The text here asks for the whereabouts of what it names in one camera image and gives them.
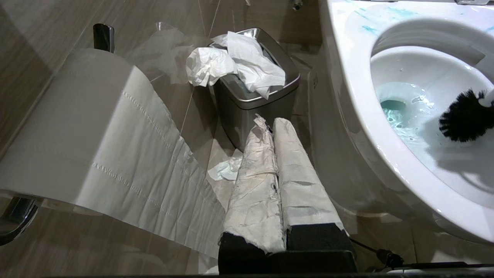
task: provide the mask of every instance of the toilet brush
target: toilet brush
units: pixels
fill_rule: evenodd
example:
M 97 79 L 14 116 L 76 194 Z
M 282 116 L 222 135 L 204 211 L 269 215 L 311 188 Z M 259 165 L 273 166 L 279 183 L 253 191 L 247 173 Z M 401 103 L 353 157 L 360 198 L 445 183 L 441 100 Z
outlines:
M 453 141 L 474 141 L 494 128 L 494 90 L 461 93 L 439 119 L 439 130 Z

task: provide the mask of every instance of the metal fixture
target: metal fixture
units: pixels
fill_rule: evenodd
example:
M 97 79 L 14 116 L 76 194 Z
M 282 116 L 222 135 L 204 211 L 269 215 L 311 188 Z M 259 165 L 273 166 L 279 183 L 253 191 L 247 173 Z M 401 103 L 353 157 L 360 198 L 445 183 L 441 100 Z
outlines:
M 292 7 L 293 10 L 300 10 L 302 5 L 304 5 L 302 0 L 291 0 L 291 2 L 293 3 L 293 7 Z
M 0 245 L 13 241 L 33 221 L 42 199 L 14 197 L 0 218 Z
M 115 29 L 106 24 L 93 25 L 94 49 L 115 53 Z

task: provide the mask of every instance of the toilet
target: toilet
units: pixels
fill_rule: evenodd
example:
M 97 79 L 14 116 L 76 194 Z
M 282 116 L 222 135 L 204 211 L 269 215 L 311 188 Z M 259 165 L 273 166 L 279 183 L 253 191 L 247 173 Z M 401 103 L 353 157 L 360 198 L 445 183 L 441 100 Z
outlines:
M 494 88 L 494 8 L 320 0 L 320 16 L 309 122 L 333 201 L 493 244 L 494 130 L 452 142 L 439 117 L 463 91 Z

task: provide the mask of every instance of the used tissue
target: used tissue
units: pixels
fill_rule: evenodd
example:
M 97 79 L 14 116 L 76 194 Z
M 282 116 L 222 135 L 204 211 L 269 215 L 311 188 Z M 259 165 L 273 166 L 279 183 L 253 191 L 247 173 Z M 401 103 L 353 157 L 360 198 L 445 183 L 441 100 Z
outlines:
M 268 99 L 271 86 L 284 86 L 285 71 L 264 56 L 255 38 L 228 32 L 212 39 L 226 50 L 201 47 L 187 58 L 187 76 L 194 86 L 214 85 L 229 73 L 237 74 L 246 88 Z
M 185 64 L 189 83 L 193 86 L 212 86 L 220 77 L 237 73 L 235 62 L 223 49 L 196 48 L 187 57 Z
M 269 87 L 285 85 L 285 71 L 264 56 L 255 38 L 228 32 L 226 43 L 239 78 L 250 92 L 268 99 Z

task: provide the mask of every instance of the stainless steel trash can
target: stainless steel trash can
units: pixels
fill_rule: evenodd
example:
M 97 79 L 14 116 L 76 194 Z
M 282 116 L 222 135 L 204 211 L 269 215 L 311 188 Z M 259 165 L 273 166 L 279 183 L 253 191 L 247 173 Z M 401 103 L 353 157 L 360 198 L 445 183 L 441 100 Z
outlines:
M 256 114 L 266 119 L 269 126 L 273 125 L 277 117 L 290 119 L 300 74 L 281 46 L 262 29 L 251 28 L 237 33 L 256 38 L 263 48 L 264 55 L 286 73 L 285 85 L 271 87 L 268 100 L 258 93 L 249 92 L 234 74 L 221 77 L 213 85 L 221 125 L 233 145 L 244 151 L 247 135 L 254 126 Z M 214 43 L 209 46 L 222 48 Z

